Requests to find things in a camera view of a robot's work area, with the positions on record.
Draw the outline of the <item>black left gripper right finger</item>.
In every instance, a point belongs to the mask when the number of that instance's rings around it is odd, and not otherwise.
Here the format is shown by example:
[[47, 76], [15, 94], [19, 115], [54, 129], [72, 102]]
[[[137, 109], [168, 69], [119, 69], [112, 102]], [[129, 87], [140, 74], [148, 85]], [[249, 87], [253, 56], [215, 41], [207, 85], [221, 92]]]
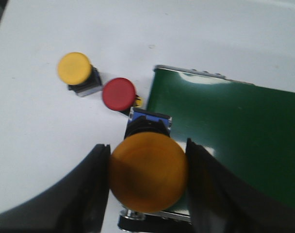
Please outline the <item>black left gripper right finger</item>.
[[197, 233], [295, 233], [295, 210], [235, 176], [187, 139], [188, 209]]

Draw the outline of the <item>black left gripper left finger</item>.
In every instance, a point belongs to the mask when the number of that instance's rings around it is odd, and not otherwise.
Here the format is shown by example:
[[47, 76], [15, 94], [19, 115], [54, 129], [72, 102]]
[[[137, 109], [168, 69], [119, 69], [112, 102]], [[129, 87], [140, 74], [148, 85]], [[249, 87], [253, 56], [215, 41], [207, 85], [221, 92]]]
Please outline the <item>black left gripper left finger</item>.
[[99, 233], [107, 206], [111, 148], [97, 144], [46, 191], [0, 214], [0, 233]]

